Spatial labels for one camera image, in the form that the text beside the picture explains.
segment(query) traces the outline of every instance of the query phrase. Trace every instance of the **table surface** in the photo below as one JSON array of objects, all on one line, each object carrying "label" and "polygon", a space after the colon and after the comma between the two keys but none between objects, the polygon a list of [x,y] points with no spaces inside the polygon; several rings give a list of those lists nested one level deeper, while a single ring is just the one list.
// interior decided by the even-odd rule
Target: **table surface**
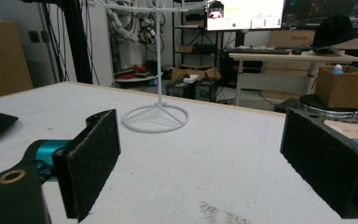
[{"label": "table surface", "polygon": [[[189,123],[168,133],[119,123],[122,153],[82,223],[358,223],[341,219],[280,153],[284,114],[162,100],[184,108]],[[0,112],[19,117],[0,136],[0,172],[33,141],[73,139],[90,115],[115,108],[121,120],[157,101],[155,94],[71,82],[0,97]],[[358,137],[358,125],[327,123]],[[52,223],[76,223],[65,216],[58,183],[43,191]]]},{"label": "table surface", "polygon": [[295,54],[245,54],[230,53],[230,58],[245,61],[269,62],[312,62],[312,63],[352,63],[358,62],[358,57],[338,54],[317,54],[313,51],[303,51],[301,55]]}]

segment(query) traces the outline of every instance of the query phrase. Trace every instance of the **keyboard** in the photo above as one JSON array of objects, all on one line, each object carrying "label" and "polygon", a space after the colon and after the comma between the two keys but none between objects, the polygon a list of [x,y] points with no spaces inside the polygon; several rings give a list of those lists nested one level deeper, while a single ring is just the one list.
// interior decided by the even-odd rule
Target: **keyboard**
[{"label": "keyboard", "polygon": [[286,49],[228,49],[228,53],[247,53],[247,54],[290,54]]},{"label": "keyboard", "polygon": [[275,49],[299,49],[301,51],[310,51],[312,50],[312,47],[309,45],[297,45],[297,46],[280,45],[280,46],[275,46]]}]

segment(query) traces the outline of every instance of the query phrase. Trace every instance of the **desk leg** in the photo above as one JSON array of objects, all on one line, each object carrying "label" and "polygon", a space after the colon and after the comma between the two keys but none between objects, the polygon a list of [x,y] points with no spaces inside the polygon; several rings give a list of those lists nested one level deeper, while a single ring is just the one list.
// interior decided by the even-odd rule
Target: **desk leg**
[{"label": "desk leg", "polygon": [[240,60],[240,67],[238,69],[238,74],[237,74],[237,89],[235,92],[235,105],[240,105],[242,75],[243,75],[243,60]]},{"label": "desk leg", "polygon": [[318,68],[319,68],[318,63],[310,63],[310,70],[304,79],[303,95],[310,94],[310,89],[312,88],[313,81],[315,80],[315,76],[318,73],[317,71]]}]

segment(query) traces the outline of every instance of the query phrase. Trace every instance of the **computer monitor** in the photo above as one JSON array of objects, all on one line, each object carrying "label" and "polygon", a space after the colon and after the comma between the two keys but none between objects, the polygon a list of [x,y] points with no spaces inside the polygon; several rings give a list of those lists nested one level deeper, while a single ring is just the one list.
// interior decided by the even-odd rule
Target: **computer monitor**
[{"label": "computer monitor", "polygon": [[358,0],[287,0],[282,28],[316,30],[322,21],[337,14],[348,16],[358,31]]},{"label": "computer monitor", "polygon": [[219,0],[205,7],[208,31],[281,29],[284,0]]}]

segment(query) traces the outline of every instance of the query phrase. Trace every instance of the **white wire stand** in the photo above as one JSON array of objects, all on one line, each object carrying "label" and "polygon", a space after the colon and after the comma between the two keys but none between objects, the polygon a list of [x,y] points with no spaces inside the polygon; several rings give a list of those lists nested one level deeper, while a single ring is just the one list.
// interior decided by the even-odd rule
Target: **white wire stand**
[{"label": "white wire stand", "polygon": [[[207,4],[211,4],[214,1],[204,0],[202,3],[198,3],[189,7],[159,7],[159,0],[156,0],[156,4],[152,3],[152,0],[148,1],[146,7],[146,1],[143,0],[144,7],[138,7],[138,1],[134,1],[134,7],[125,7],[118,5],[110,5],[103,2],[103,0],[94,0],[95,3],[101,7],[123,9],[128,11],[139,12],[154,12],[156,13],[156,24],[160,23],[161,12],[186,12],[189,10],[204,7]],[[187,111],[176,105],[168,105],[161,102],[161,45],[160,45],[160,27],[156,26],[156,52],[158,58],[158,102],[154,105],[145,105],[135,108],[123,115],[121,122],[127,128],[140,132],[140,133],[166,133],[185,126],[189,121],[189,115]]]}]

